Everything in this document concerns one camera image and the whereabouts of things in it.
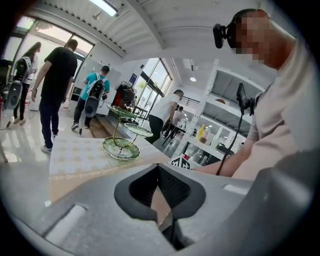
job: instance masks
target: ceiling light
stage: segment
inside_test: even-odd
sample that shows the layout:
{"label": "ceiling light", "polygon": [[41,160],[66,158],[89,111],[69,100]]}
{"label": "ceiling light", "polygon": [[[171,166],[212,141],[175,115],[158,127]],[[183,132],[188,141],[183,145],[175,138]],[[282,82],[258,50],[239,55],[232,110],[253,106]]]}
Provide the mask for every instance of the ceiling light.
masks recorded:
{"label": "ceiling light", "polygon": [[100,7],[111,17],[117,13],[117,9],[114,8],[110,3],[108,3],[105,0],[89,0],[89,1],[94,3],[96,6]]}

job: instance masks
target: wooden floor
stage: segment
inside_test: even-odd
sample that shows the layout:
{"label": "wooden floor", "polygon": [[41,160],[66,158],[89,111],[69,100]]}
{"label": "wooden floor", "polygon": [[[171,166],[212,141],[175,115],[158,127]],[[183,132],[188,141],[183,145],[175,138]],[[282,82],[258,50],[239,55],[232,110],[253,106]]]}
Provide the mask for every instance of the wooden floor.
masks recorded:
{"label": "wooden floor", "polygon": [[[92,118],[90,122],[90,131],[94,138],[107,138],[114,135],[115,128],[104,117],[98,116]],[[116,137],[122,137],[120,133],[115,133]]]}

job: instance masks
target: jeans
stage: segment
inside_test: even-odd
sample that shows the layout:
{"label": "jeans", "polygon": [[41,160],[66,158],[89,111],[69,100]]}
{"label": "jeans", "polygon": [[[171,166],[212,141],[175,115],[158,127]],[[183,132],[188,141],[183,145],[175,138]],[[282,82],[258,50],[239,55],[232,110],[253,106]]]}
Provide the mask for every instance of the jeans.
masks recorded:
{"label": "jeans", "polygon": [[[78,103],[77,103],[75,110],[74,110],[74,118],[73,118],[74,123],[79,123],[81,113],[85,109],[85,104],[86,104],[86,101],[79,97]],[[92,119],[92,117],[86,116],[85,121],[84,121],[84,125],[89,126],[91,119]]]}
{"label": "jeans", "polygon": [[50,124],[52,125],[52,133],[57,135],[58,125],[59,125],[59,116],[58,112],[60,109],[61,103],[50,103],[41,99],[39,110],[40,110],[40,121],[42,125],[42,134],[44,138],[45,146],[48,149],[51,149],[53,143],[51,141],[51,130]]}
{"label": "jeans", "polygon": [[27,84],[27,83],[22,84],[22,92],[21,92],[20,102],[13,110],[13,116],[15,119],[18,117],[19,105],[20,105],[20,120],[24,119],[26,97],[27,97],[27,93],[29,90],[29,86],[30,86],[30,84]]}
{"label": "jeans", "polygon": [[156,117],[154,115],[149,115],[149,124],[151,128],[151,132],[153,133],[152,137],[146,137],[145,139],[153,144],[155,141],[157,141],[160,138],[160,133],[162,130],[162,126],[164,125],[164,121],[160,119],[159,117]]}
{"label": "jeans", "polygon": [[[165,132],[164,136],[165,136],[165,137],[168,137],[169,133],[172,132],[172,130],[173,130],[174,128],[175,128],[175,126],[170,123],[168,129],[166,129],[166,132]],[[173,133],[171,134],[170,138],[173,139],[174,136],[175,136],[175,132],[173,132]]]}

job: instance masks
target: red object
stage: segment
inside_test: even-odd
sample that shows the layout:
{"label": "red object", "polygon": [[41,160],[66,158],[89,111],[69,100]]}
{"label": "red object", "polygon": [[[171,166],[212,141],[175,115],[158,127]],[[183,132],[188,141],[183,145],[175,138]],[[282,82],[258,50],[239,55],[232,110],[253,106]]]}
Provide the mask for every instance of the red object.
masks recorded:
{"label": "red object", "polygon": [[190,156],[184,154],[183,158],[184,158],[185,160],[189,160]]}

